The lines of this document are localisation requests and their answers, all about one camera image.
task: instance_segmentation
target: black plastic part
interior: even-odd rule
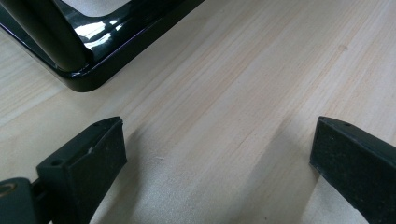
[[[113,13],[98,18],[84,16],[61,0],[53,2],[75,32],[79,33],[78,37],[83,45],[90,49],[91,55],[86,54],[87,64],[78,71],[65,72],[60,69],[60,65],[52,60],[2,7],[0,26],[70,89],[92,91],[103,85],[204,0],[132,0]],[[86,28],[87,25],[98,25],[99,28],[94,34],[84,35],[78,32],[78,28]]]
[[[53,223],[89,223],[126,163],[120,118],[88,127],[37,166],[57,203]]]
[[[28,179],[12,178],[0,182],[0,223],[44,223]]]
[[[310,162],[369,223],[396,223],[396,148],[320,117]]]
[[[86,224],[127,162],[122,119],[96,122],[37,166],[0,182],[0,223]]]

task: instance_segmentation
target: screw hole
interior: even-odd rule
[[[56,160],[56,161],[53,161],[50,165],[51,166],[58,166],[58,165],[62,164],[62,162],[64,162],[64,161],[63,160]]]

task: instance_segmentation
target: wooden table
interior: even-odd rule
[[[34,180],[51,152],[121,116],[129,162],[92,223],[364,223],[309,154],[318,116],[396,145],[395,11],[206,0],[88,93],[2,33],[0,179]]]

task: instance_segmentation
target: black metal leg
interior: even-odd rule
[[[89,50],[51,0],[0,0],[0,4],[65,72],[87,63]]]

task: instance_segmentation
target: wood grain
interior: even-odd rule
[[[347,203],[315,189],[308,164],[316,121],[396,145],[395,10],[391,0],[206,0],[88,93],[0,34],[0,179],[34,180],[74,135],[121,116],[129,162],[92,223],[340,223],[345,211],[317,198]]]

